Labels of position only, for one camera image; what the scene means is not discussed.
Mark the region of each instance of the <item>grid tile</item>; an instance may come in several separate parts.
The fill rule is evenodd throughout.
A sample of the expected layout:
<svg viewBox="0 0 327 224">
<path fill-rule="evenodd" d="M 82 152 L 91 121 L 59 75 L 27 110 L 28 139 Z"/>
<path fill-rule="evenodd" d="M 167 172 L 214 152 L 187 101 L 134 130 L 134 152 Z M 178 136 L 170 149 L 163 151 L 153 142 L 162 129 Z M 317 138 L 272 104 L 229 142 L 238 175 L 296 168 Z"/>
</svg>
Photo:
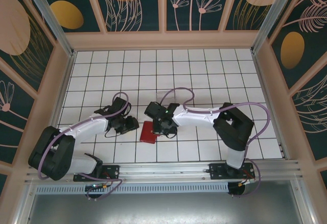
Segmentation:
<svg viewBox="0 0 327 224">
<path fill-rule="evenodd" d="M 172 139 L 157 138 L 156 144 L 139 141 L 143 122 L 150 121 L 144 111 L 150 101 L 159 102 L 174 87 L 192 88 L 195 99 L 189 107 L 219 108 L 224 102 L 266 101 L 256 75 L 250 51 L 244 49 L 168 49 L 145 51 L 101 51 L 77 54 L 67 89 L 60 127 L 87 119 L 99 107 L 112 104 L 120 90 L 129 96 L 130 115 L 137 117 L 139 129 L 124 135 L 114 130 L 92 136 L 80 146 L 105 163 L 176 162 L 225 160 L 227 147 L 210 128 L 179 127 Z M 177 90 L 164 100 L 184 103 L 189 91 Z M 251 137 L 266 123 L 266 113 L 256 106 L 239 109 L 255 126 Z M 281 158 L 282 154 L 272 124 L 251 143 L 248 157 Z"/>
</svg>

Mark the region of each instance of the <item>purple cable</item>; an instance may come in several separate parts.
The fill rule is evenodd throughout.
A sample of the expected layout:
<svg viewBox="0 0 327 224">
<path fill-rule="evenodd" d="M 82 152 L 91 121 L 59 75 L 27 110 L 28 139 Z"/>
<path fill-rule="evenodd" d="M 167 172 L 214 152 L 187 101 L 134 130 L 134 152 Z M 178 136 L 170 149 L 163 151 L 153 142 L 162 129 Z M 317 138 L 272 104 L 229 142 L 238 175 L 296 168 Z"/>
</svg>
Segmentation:
<svg viewBox="0 0 327 224">
<path fill-rule="evenodd" d="M 89 178 L 91 180 L 95 180 L 95 181 L 100 181 L 100 182 L 119 182 L 115 187 L 113 187 L 108 193 L 105 193 L 103 195 L 101 195 L 100 197 L 98 198 L 91 198 L 89 196 L 89 193 L 91 192 L 92 188 L 90 188 L 87 193 L 86 193 L 86 196 L 88 198 L 88 200 L 93 200 L 93 201 L 98 201 L 98 200 L 102 200 L 104 199 L 105 197 L 108 197 L 112 192 L 114 192 L 122 183 L 123 183 L 123 180 L 122 179 L 101 179 L 101 178 L 95 178 L 95 177 L 90 177 L 84 173 L 78 173 L 79 175 L 83 176 L 83 177 L 86 177 L 86 178 Z"/>
<path fill-rule="evenodd" d="M 191 113 L 197 113 L 197 114 L 214 114 L 214 113 L 221 113 L 221 112 L 224 112 L 226 110 L 229 110 L 231 108 L 236 108 L 236 107 L 239 107 L 239 106 L 244 106 L 244 105 L 255 105 L 255 106 L 258 106 L 258 107 L 261 107 L 262 109 L 265 110 L 266 114 L 267 114 L 267 122 L 265 124 L 265 126 L 262 128 L 262 130 L 260 130 L 255 136 L 253 136 L 247 143 L 246 143 L 246 147 L 245 147 L 245 153 L 244 153 L 244 157 L 246 157 L 246 154 L 247 154 L 247 150 L 248 150 L 248 147 L 250 145 L 251 142 L 253 142 L 253 140 L 255 140 L 258 136 L 260 136 L 269 126 L 269 122 L 270 122 L 270 113 L 269 113 L 269 110 L 259 104 L 259 103 L 253 103 L 253 102 L 246 102 L 246 103 L 239 103 L 239 104 L 235 104 L 235 105 L 232 105 L 232 106 L 229 106 L 229 107 L 226 107 L 226 108 L 222 108 L 222 109 L 218 109 L 218 110 L 214 110 L 214 111 L 196 111 L 196 110 L 191 110 L 189 108 L 186 107 L 186 103 L 192 101 L 195 97 L 194 95 L 194 92 L 193 90 L 191 89 L 188 89 L 186 87 L 177 87 L 177 88 L 174 88 L 174 89 L 171 89 L 170 91 L 168 91 L 164 96 L 163 98 L 161 99 L 160 101 L 160 104 L 164 101 L 164 99 L 167 97 L 167 95 L 175 90 L 188 90 L 189 92 L 192 93 L 192 97 L 190 99 L 188 99 L 187 101 L 185 101 L 183 103 L 183 107 L 186 111 L 188 112 L 191 112 Z"/>
<path fill-rule="evenodd" d="M 45 157 L 46 157 L 46 155 L 48 154 L 48 152 L 50 151 L 52 145 L 53 145 L 53 144 L 54 144 L 54 143 L 55 143 L 55 142 L 56 142 L 56 141 L 57 141 L 57 140 L 58 140 L 62 135 L 64 135 L 65 133 L 69 132 L 70 130 L 75 129 L 76 127 L 78 127 L 78 126 L 80 126 L 80 125 L 82 125 L 82 124 L 84 124 L 84 123 L 86 123 L 86 122 L 89 122 L 89 121 L 92 121 L 92 120 L 95 120 L 95 119 L 99 119 L 99 118 L 108 118 L 108 117 L 116 116 L 117 114 L 120 114 L 121 112 L 124 111 L 124 109 L 127 108 L 127 106 L 128 106 L 128 95 L 127 95 L 126 93 L 124 93 L 124 92 L 122 92 L 122 91 L 121 91 L 121 92 L 118 92 L 118 93 L 116 93 L 116 94 L 113 96 L 113 99 L 112 99 L 112 100 L 114 100 L 115 97 L 116 97 L 118 94 L 124 94 L 124 95 L 126 96 L 126 103 L 125 103 L 125 105 L 123 106 L 123 108 L 122 108 L 121 110 L 119 110 L 118 112 L 115 112 L 115 113 L 109 114 L 109 115 L 105 115 L 105 116 L 97 116 L 97 117 L 93 117 L 93 118 L 88 118 L 87 120 L 81 121 L 81 122 L 77 123 L 76 125 L 70 127 L 69 129 L 64 130 L 64 131 L 61 132 L 59 135 L 57 135 L 55 138 L 53 138 L 53 140 L 50 142 L 50 144 L 48 145 L 48 147 L 45 149 L 44 154 L 42 155 L 42 158 L 41 158 L 41 160 L 40 160 L 39 166 L 38 166 L 38 168 L 37 168 L 37 175 L 39 176 L 39 178 L 40 178 L 41 180 L 45 180 L 45 179 L 48 179 L 48 178 L 49 178 L 49 177 L 43 177 L 43 176 L 42 176 L 42 174 L 41 174 L 41 169 L 42 169 L 42 166 L 43 166 L 43 163 L 44 163 Z"/>
<path fill-rule="evenodd" d="M 249 193 L 246 193 L 246 194 L 242 194 L 242 195 L 232 195 L 233 197 L 234 196 L 235 197 L 248 197 L 248 196 L 254 194 L 259 189 L 260 184 L 261 184 L 261 173 L 260 173 L 259 167 L 257 166 L 257 164 L 253 160 L 247 159 L 247 158 L 245 158 L 245 160 L 250 161 L 256 167 L 256 170 L 258 171 L 258 178 L 259 178 L 258 179 L 258 184 L 256 185 L 256 187 L 255 187 L 255 189 L 253 191 L 251 191 Z"/>
</svg>

